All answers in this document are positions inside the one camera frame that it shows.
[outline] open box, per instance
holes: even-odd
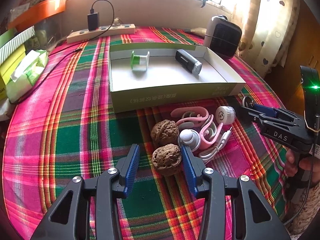
[[[184,49],[202,63],[198,77],[175,59]],[[146,72],[131,70],[132,51],[150,52]],[[236,95],[245,81],[209,48],[176,43],[127,43],[109,47],[109,84],[115,113],[164,104]]]

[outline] bed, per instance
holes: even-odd
[[[270,87],[238,57],[226,62],[246,81],[237,96],[157,106],[115,114],[109,94],[108,46],[133,42],[202,44],[182,30],[137,27],[135,34],[84,42],[84,50],[66,57],[32,96],[17,106],[7,133],[3,158],[3,192],[8,217],[30,239],[52,202],[71,178],[100,175],[126,156],[132,143],[141,149],[133,191],[118,200],[122,236],[127,239],[197,239],[204,200],[188,191],[182,172],[162,177],[153,168],[153,125],[170,119],[176,107],[237,108],[244,96],[270,107],[283,106]],[[68,45],[56,48],[58,51]],[[40,77],[77,46],[50,56]],[[284,196],[286,149],[262,137],[251,122],[236,118],[232,136],[207,167],[223,175],[248,175],[278,216],[287,211]],[[90,239],[94,239],[91,203]],[[226,199],[226,239],[231,239],[231,201]]]

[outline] curtain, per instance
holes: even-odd
[[[239,0],[231,21],[242,29],[237,54],[262,78],[284,66],[295,30],[300,0]]]

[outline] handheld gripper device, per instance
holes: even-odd
[[[295,155],[298,171],[295,176],[288,178],[286,197],[296,203],[304,188],[307,188],[307,192],[301,208],[285,222],[285,225],[300,213],[306,203],[309,188],[312,186],[310,171],[305,171],[299,167],[300,160],[309,157],[309,153],[312,153],[311,167],[313,167],[314,156],[318,158],[320,156],[320,154],[315,153],[317,151],[316,144],[319,145],[318,135],[320,131],[319,74],[316,69],[309,67],[301,66],[300,70],[305,103],[304,116],[281,108],[270,108],[255,104],[249,97],[244,97],[240,108],[244,118],[258,124],[261,135],[288,147]]]
[[[190,147],[181,147],[182,163],[189,191],[204,198],[198,240],[224,240],[226,196],[231,196],[232,240],[290,240],[284,225],[268,201],[247,175],[222,176],[207,168]]]
[[[31,240],[89,240],[89,207],[96,197],[96,239],[121,240],[117,198],[132,191],[140,160],[140,148],[132,144],[127,157],[100,176],[75,176],[53,202]]]

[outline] orange shelf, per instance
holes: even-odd
[[[8,30],[15,27],[18,32],[42,20],[66,10],[66,0],[45,0],[34,6],[8,24]]]

